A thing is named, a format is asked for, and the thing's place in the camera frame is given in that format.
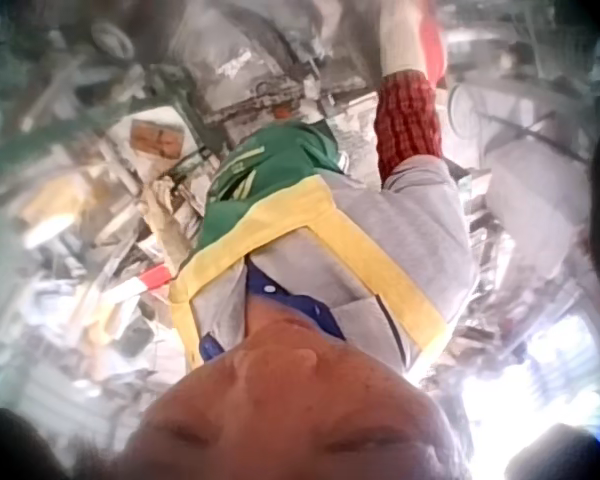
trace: red plaid sleeve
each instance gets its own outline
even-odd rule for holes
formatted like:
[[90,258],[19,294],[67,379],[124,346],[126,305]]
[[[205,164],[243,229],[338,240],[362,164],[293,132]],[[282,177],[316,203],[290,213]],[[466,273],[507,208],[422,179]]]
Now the red plaid sleeve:
[[384,79],[375,130],[383,184],[398,165],[414,155],[442,156],[435,91],[422,72],[408,70]]

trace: green cloth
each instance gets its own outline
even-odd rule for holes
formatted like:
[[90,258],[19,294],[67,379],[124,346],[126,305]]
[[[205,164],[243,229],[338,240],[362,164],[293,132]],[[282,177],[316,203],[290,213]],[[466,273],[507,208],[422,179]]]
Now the green cloth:
[[231,231],[258,201],[315,175],[318,168],[342,173],[337,144],[316,126],[272,125],[251,136],[216,174],[193,254]]

